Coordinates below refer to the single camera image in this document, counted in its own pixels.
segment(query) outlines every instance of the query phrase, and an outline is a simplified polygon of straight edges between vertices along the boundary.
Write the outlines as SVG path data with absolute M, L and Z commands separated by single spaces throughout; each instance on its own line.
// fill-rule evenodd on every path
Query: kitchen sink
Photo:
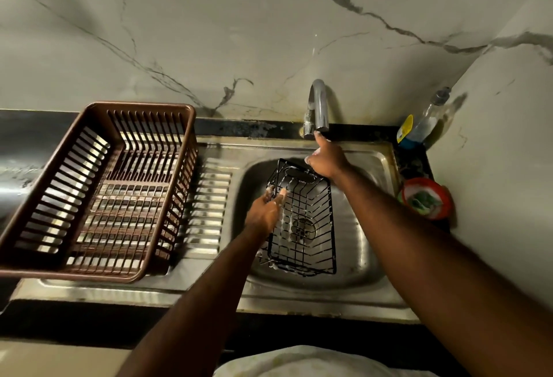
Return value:
M 398 174 L 390 143 L 340 143 L 349 162 L 389 194 Z M 170 306 L 242 230 L 254 199 L 279 158 L 302 164 L 317 145 L 308 140 L 198 137 L 195 180 L 186 206 L 183 244 L 164 276 L 131 284 L 25 279 L 12 298 Z M 239 311 L 311 314 L 416 322 L 371 250 L 345 195 L 331 186 L 336 273 L 302 277 L 256 258 Z
M 291 158 L 290 161 L 304 164 L 303 159 Z M 275 170 L 277 162 L 277 158 L 271 158 L 258 162 L 245 171 L 234 200 L 233 238 L 242 231 L 248 208 L 253 200 L 265 191 L 267 180 Z M 363 172 L 376 182 L 370 171 Z M 268 268 L 266 259 L 262 258 L 259 262 L 253 263 L 250 279 L 265 285 L 278 285 L 284 289 L 327 291 L 371 285 L 384 276 L 346 196 L 334 185 L 331 185 L 331 195 L 336 241 L 336 274 L 303 277 L 282 269 Z

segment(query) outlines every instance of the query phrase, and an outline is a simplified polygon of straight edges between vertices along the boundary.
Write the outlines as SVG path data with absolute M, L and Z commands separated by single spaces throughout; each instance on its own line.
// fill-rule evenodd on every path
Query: black countertop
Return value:
M 0 228 L 25 198 L 76 113 L 0 110 Z M 297 122 L 197 119 L 197 135 L 297 139 Z M 332 124 L 333 141 L 395 142 L 397 127 Z M 394 145 L 404 178 L 432 172 L 424 150 Z M 164 308 L 111 304 L 15 300 L 18 280 L 0 279 L 0 337 L 82 346 L 133 348 L 165 313 Z M 299 344 L 364 355 L 389 367 L 430 370 L 440 376 L 467 375 L 423 325 L 398 325 L 310 316 L 237 313 L 222 361 Z

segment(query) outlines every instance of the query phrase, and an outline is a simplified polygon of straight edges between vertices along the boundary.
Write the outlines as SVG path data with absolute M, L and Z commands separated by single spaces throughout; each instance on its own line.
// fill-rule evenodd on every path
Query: chrome faucet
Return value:
M 315 131 L 328 131 L 328 105 L 325 82 L 317 79 L 309 92 L 308 111 L 304 115 L 303 137 L 315 139 Z

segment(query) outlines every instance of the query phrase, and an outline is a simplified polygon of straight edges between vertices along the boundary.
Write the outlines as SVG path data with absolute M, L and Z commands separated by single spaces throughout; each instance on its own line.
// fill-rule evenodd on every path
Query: hand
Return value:
M 263 234 L 263 238 L 266 238 L 276 226 L 280 217 L 280 209 L 286 198 L 287 190 L 282 188 L 277 197 L 271 200 L 273 190 L 274 186 L 269 186 L 265 193 L 253 202 L 252 208 L 245 216 L 246 228 L 253 227 L 259 230 Z
M 305 162 L 315 172 L 336 181 L 340 173 L 352 168 L 339 145 L 331 143 L 318 131 L 315 131 L 315 140 L 319 148 L 313 155 L 305 157 Z

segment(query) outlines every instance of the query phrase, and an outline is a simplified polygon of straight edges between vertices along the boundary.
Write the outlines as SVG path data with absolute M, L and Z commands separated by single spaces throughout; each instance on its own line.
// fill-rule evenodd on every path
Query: yellow label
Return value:
M 403 123 L 402 127 L 397 132 L 397 142 L 399 143 L 402 139 L 405 138 L 407 134 L 411 132 L 413 129 L 413 116 L 409 115 L 405 122 Z

